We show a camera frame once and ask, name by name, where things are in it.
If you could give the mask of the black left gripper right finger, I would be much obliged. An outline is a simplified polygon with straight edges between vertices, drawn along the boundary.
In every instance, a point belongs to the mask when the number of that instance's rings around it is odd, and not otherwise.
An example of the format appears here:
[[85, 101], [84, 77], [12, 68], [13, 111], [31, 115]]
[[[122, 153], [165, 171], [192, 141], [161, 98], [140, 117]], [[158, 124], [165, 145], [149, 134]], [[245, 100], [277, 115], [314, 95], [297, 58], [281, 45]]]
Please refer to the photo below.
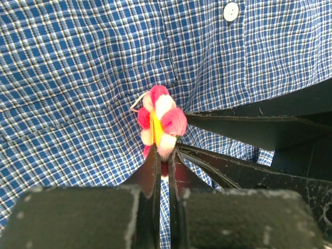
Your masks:
[[171, 248], [323, 248], [310, 206], [292, 190], [222, 188], [175, 148], [169, 160]]

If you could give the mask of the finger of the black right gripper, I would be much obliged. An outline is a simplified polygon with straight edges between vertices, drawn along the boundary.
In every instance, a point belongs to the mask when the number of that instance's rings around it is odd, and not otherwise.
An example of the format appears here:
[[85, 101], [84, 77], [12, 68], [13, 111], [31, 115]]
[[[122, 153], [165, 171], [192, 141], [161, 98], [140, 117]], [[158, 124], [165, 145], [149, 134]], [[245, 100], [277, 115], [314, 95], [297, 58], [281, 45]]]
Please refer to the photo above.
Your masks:
[[299, 193], [310, 206], [324, 238], [331, 240], [331, 181], [281, 173], [269, 166], [182, 143], [177, 147], [184, 158], [222, 188], [286, 189]]
[[331, 134], [331, 80], [264, 101], [186, 114], [188, 123], [277, 150]]

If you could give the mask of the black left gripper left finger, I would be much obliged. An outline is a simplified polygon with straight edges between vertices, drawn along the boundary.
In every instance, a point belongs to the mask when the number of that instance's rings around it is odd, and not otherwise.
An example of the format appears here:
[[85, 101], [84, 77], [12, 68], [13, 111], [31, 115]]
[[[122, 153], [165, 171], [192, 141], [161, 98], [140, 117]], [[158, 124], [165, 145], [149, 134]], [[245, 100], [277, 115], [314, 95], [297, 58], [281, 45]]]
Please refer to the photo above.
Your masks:
[[34, 187], [16, 203], [1, 248], [159, 248], [156, 147], [121, 185]]

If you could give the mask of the pink flower smiley brooch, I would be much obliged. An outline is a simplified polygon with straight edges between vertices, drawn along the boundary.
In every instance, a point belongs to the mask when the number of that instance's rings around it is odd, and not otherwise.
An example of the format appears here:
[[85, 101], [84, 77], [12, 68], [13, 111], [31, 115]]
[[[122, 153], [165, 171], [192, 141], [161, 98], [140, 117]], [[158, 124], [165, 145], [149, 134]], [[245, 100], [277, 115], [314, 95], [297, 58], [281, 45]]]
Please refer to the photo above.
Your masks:
[[146, 158], [155, 146], [162, 163], [166, 163], [176, 143], [187, 130], [187, 118], [177, 106], [167, 87], [155, 85], [143, 92], [130, 106], [140, 127], [141, 155]]

